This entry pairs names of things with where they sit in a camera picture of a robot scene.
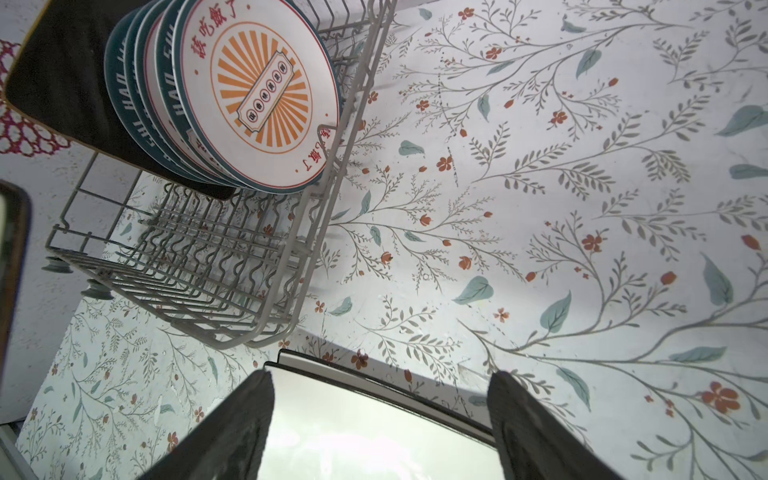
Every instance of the orange flower pattern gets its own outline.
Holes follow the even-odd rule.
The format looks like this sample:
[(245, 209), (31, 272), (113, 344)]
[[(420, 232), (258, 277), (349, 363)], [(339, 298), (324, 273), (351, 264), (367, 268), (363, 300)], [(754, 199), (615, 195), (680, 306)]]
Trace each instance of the orange flower pattern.
[(364, 369), (368, 366), (368, 355), (358, 350), (356, 355), (352, 355), (352, 363), (358, 370)]
[(485, 57), (488, 60), (495, 60), (496, 58), (498, 58), (498, 56), (499, 56), (499, 54), (501, 54), (501, 52), (502, 52), (502, 50), (500, 48), (494, 47), (494, 48), (491, 48), (490, 50), (488, 50), (485, 53)]
[(453, 163), (453, 157), (440, 157), (440, 161), (437, 163), (437, 169), (441, 172), (451, 170), (451, 164)]
[(179, 438), (176, 436), (176, 432), (168, 434), (168, 448), (169, 452), (172, 452), (179, 445)]
[(601, 251), (601, 243), (603, 243), (603, 237), (600, 235), (597, 235), (596, 237), (593, 235), (587, 235), (587, 237), (581, 241), (581, 244), (584, 245), (584, 250), (592, 250), (593, 252)]
[(565, 114), (564, 111), (556, 111), (555, 113), (552, 114), (552, 119), (549, 121), (549, 123), (557, 127), (559, 124), (562, 124), (567, 119), (568, 119), (568, 116)]
[(469, 17), (475, 16), (475, 9), (474, 8), (465, 8), (464, 10), (461, 10), (458, 13), (458, 16), (462, 18), (462, 20), (466, 20)]
[(732, 389), (724, 389), (719, 382), (712, 382), (710, 390), (701, 394), (701, 401), (713, 405), (720, 413), (728, 413), (729, 410), (738, 410), (741, 405), (737, 402), (739, 394)]
[(744, 242), (744, 245), (747, 245), (752, 250), (758, 250), (760, 251), (760, 242), (757, 241), (757, 238), (753, 237), (752, 235), (744, 235), (741, 237), (741, 241)]
[(661, 276), (659, 279), (661, 281), (662, 285), (671, 285), (675, 280), (677, 279), (677, 275), (674, 274), (674, 272), (666, 272), (664, 275)]
[(505, 312), (503, 308), (500, 308), (498, 309), (498, 313), (493, 314), (493, 318), (497, 319), (501, 323), (504, 323), (504, 321), (509, 318), (509, 312)]

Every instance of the plate with teal rim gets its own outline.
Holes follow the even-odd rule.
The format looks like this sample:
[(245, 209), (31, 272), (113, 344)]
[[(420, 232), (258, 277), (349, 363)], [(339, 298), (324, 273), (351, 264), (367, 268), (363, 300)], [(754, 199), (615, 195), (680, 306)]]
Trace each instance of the plate with teal rim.
[(173, 67), (190, 126), (233, 177), (275, 194), (319, 178), (331, 130), (318, 130), (339, 123), (341, 94), (325, 46), (293, 3), (186, 0)]
[(160, 0), (162, 5), (166, 5), (165, 13), (160, 19), (158, 27), (157, 44), (155, 44), (155, 70), (157, 82), (161, 87), (161, 100), (164, 108), (168, 112), (170, 121), (176, 131), (181, 132), (184, 143), (191, 148), (207, 170), (215, 171), (222, 181), (233, 187), (247, 187), (247, 185), (232, 178), (232, 176), (211, 157), (208, 150), (194, 133), (187, 116), (184, 114), (184, 107), (179, 101), (179, 94), (176, 90), (176, 81), (174, 80), (173, 49), (174, 24), (179, 13), (179, 8), (184, 0)]
[(144, 128), (143, 133), (146, 132), (146, 137), (148, 137), (151, 140), (151, 143), (155, 146), (155, 149), (151, 154), (152, 158), (154, 158), (155, 161), (161, 164), (163, 167), (166, 167), (169, 170), (173, 170), (183, 177), (203, 183), (208, 183), (210, 182), (208, 179), (195, 174), (190, 168), (185, 167), (178, 160), (174, 159), (173, 151), (165, 144), (164, 141), (162, 141), (157, 130), (154, 129), (154, 125), (149, 119), (149, 114), (147, 113), (147, 107), (144, 105), (144, 102), (141, 101), (141, 96), (138, 92), (138, 86), (136, 85), (136, 71), (134, 68), (134, 50), (136, 47), (136, 37), (141, 21), (144, 20), (144, 16), (147, 14), (147, 12), (149, 12), (149, 9), (156, 2), (157, 0), (154, 0), (153, 2), (150, 2), (139, 9), (139, 11), (131, 20), (131, 24), (128, 26), (128, 30), (125, 34), (123, 62), (123, 74), (125, 75), (126, 79), (125, 87), (128, 92), (128, 96), (131, 99), (131, 103), (134, 106), (135, 115), (141, 126)]
[(136, 107), (131, 100), (131, 96), (128, 94), (128, 81), (125, 77), (124, 68), (125, 35), (139, 10), (140, 9), (137, 8), (128, 15), (125, 15), (114, 26), (112, 33), (110, 33), (109, 39), (107, 40), (107, 45), (104, 49), (104, 82), (107, 85), (107, 93), (109, 94), (112, 107), (118, 115), (120, 122), (122, 122), (131, 138), (139, 144), (139, 147), (155, 160), (162, 158), (163, 161), (158, 163), (163, 167), (166, 167), (177, 175), (186, 177), (187, 175), (181, 172), (181, 170), (170, 161), (170, 158), (164, 158), (163, 152), (157, 147), (157, 144), (154, 143), (154, 140), (149, 136), (149, 132), (147, 132), (147, 129), (144, 128), (144, 125), (136, 115)]
[(136, 84), (139, 98), (144, 105), (144, 113), (149, 117), (154, 129), (153, 133), (159, 137), (158, 142), (164, 142), (164, 146), (170, 149), (168, 156), (180, 166), (194, 172), (197, 176), (206, 179), (212, 184), (226, 184), (213, 171), (208, 171), (194, 160), (197, 155), (189, 145), (185, 144), (170, 121), (165, 105), (161, 102), (160, 84), (157, 81), (155, 71), (155, 41), (160, 19), (163, 15), (165, 2), (158, 1), (152, 5), (144, 19), (141, 20), (136, 34), (134, 48), (134, 67), (136, 69)]

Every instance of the orange sunburst design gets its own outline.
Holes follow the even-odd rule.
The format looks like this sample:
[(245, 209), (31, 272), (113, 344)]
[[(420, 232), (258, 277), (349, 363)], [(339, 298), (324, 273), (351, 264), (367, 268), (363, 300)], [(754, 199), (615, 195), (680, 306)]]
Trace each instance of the orange sunburst design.
[[(275, 55), (285, 55), (281, 58), (288, 59), (293, 74), (290, 74), (289, 68), (287, 86), (284, 91), (277, 91), (279, 100), (272, 105), (273, 109), (263, 112), (268, 117), (260, 120), (261, 126), (249, 126), (253, 119), (238, 115), (245, 111), (247, 97), (247, 105), (250, 105), (255, 95), (251, 89)], [(250, 146), (282, 154), (297, 147), (306, 137), (312, 120), (310, 82), (304, 74), (301, 60), (275, 31), (255, 22), (231, 25), (221, 33), (214, 45), (210, 77), (221, 114)]]

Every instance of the wire rack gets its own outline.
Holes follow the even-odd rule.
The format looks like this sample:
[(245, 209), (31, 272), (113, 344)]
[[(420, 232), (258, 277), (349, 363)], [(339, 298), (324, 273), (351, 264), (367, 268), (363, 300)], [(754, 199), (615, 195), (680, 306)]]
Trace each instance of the wire rack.
[[(84, 296), (109, 300), (117, 292), (216, 349), (260, 347), (289, 335), (354, 148), (357, 129), (347, 127), (362, 120), (396, 0), (334, 5), (299, 5), (314, 18), (344, 98), (339, 126), (318, 127), (326, 157), (318, 182), (292, 195), (237, 190), (229, 200), (167, 183), (153, 205), (140, 207), (132, 199), (141, 172), (118, 199), (86, 185), (95, 154), (53, 226), (44, 270), (69, 273), (73, 266), (90, 277)], [(117, 211), (106, 233), (74, 225), (70, 209), (83, 197), (92, 208)], [(127, 215), (140, 219), (143, 232), (125, 243), (115, 230)]]

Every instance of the wall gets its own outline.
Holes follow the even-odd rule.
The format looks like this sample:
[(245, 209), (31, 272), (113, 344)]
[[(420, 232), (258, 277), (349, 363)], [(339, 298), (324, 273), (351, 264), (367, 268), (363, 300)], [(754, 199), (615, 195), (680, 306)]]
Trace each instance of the wall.
[[(0, 88), (44, 2), (3, 2), (0, 5)], [(26, 190), (32, 202), (31, 231), (14, 324), (0, 383), (0, 423), (24, 418), (51, 366), (61, 338), (86, 286), (80, 273), (68, 276), (40, 270), (48, 264), (45, 241), (58, 222), (92, 152), (64, 138), (37, 129), (0, 104), (0, 178)], [(136, 170), (117, 161), (101, 163), (94, 183), (103, 191), (125, 188)], [(110, 218), (88, 205), (74, 206), (75, 217), (88, 219), (89, 229)]]

